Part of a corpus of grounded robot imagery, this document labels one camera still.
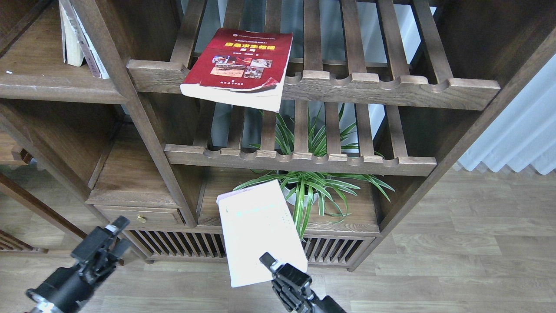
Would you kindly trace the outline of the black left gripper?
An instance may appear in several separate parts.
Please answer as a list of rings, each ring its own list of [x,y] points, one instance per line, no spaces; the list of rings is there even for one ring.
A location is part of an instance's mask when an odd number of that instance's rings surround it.
[[[110,250],[118,235],[129,225],[119,216],[108,226],[97,226],[72,251],[76,263],[69,268],[59,267],[35,289],[25,294],[36,305],[32,313],[77,313],[91,299],[95,290],[115,271],[121,256],[131,246],[120,240]]]

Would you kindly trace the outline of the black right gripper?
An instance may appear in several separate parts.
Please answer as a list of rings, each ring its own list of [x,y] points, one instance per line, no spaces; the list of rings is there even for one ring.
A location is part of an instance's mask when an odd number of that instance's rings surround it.
[[[318,298],[311,289],[312,278],[289,263],[281,265],[270,253],[259,258],[272,273],[272,290],[286,311],[294,313],[345,313],[330,296]]]

